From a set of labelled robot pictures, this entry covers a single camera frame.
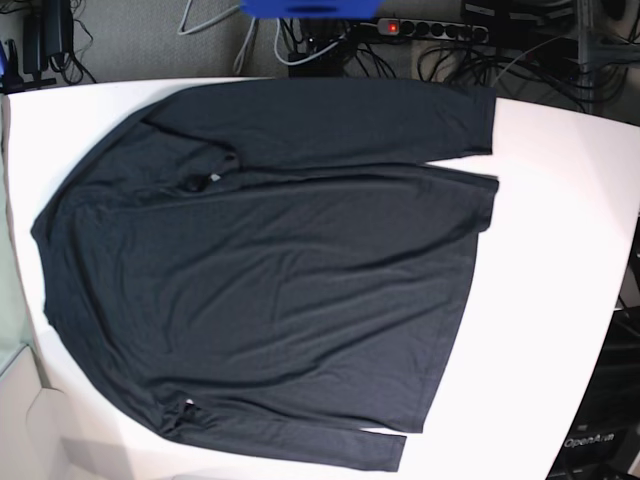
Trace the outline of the black power strip red switch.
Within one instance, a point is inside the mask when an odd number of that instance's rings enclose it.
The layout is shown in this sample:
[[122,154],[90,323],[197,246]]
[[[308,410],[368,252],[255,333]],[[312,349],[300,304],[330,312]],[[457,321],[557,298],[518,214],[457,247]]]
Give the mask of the black power strip red switch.
[[379,18],[373,22],[380,35],[418,40],[474,42],[487,44],[489,30],[485,26],[429,20]]

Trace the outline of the aluminium frame post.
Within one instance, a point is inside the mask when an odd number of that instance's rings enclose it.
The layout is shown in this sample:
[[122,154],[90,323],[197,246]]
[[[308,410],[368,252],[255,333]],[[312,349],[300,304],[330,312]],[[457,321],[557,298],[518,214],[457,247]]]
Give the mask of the aluminium frame post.
[[581,73],[586,73],[591,62],[591,34],[594,29],[594,7],[592,0],[575,0],[575,15],[578,42],[578,64]]

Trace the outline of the blue box at top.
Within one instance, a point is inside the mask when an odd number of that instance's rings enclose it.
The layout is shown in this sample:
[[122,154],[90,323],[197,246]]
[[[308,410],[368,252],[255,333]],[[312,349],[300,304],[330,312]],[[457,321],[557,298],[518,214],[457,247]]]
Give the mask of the blue box at top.
[[245,0],[241,9],[259,19],[368,19],[380,5],[379,0]]

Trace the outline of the black OpenArm case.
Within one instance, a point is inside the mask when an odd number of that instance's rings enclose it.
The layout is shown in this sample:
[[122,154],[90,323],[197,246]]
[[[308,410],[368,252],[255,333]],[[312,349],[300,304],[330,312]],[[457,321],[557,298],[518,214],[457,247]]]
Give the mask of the black OpenArm case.
[[549,479],[637,479],[639,309],[614,312]]

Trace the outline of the black device on floor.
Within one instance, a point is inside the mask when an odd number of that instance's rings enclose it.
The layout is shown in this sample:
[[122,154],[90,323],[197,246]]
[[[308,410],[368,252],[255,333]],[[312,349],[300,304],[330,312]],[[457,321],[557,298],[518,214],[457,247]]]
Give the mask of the black device on floor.
[[73,53],[71,2],[39,1],[23,18],[23,71],[34,81],[52,68],[62,72],[68,68]]

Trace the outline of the dark navy long-sleeve shirt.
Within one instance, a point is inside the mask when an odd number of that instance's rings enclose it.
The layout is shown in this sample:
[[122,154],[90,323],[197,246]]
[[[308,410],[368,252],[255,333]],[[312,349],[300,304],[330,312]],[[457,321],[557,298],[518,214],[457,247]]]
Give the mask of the dark navy long-sleeve shirt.
[[469,297],[493,90],[298,78],[127,117],[36,218],[44,312],[115,407],[173,442],[395,472]]

